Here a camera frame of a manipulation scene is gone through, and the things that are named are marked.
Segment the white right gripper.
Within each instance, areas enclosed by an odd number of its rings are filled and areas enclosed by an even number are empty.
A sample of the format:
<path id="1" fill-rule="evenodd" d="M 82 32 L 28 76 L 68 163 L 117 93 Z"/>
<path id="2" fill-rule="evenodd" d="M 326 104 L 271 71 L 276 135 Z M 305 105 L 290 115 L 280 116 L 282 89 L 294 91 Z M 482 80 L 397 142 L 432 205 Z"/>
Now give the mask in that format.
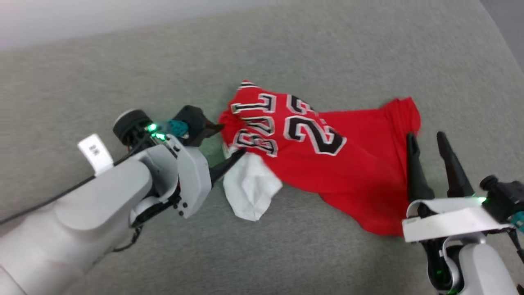
<path id="1" fill-rule="evenodd" d="M 496 221 L 483 208 L 486 197 L 472 197 L 475 191 L 447 135 L 438 131 L 436 138 L 447 172 L 448 198 L 434 199 L 434 191 L 427 184 L 421 166 L 416 135 L 407 134 L 407 190 L 408 201 L 412 203 L 402 221 L 405 241 L 411 243 L 511 228 L 511 224 Z"/>

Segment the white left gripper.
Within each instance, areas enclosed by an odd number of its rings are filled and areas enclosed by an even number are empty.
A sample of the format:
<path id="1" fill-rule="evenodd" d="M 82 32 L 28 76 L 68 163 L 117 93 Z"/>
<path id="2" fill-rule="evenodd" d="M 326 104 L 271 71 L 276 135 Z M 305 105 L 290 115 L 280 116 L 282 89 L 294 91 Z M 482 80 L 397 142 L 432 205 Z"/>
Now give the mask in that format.
<path id="1" fill-rule="evenodd" d="M 219 134 L 223 124 L 206 123 L 204 138 Z M 168 136 L 166 142 L 176 155 L 176 168 L 180 184 L 178 211 L 183 218 L 193 216 L 206 200 L 211 188 L 245 155 L 246 149 L 238 149 L 223 162 L 210 167 L 198 147 L 184 146 L 175 136 Z"/>

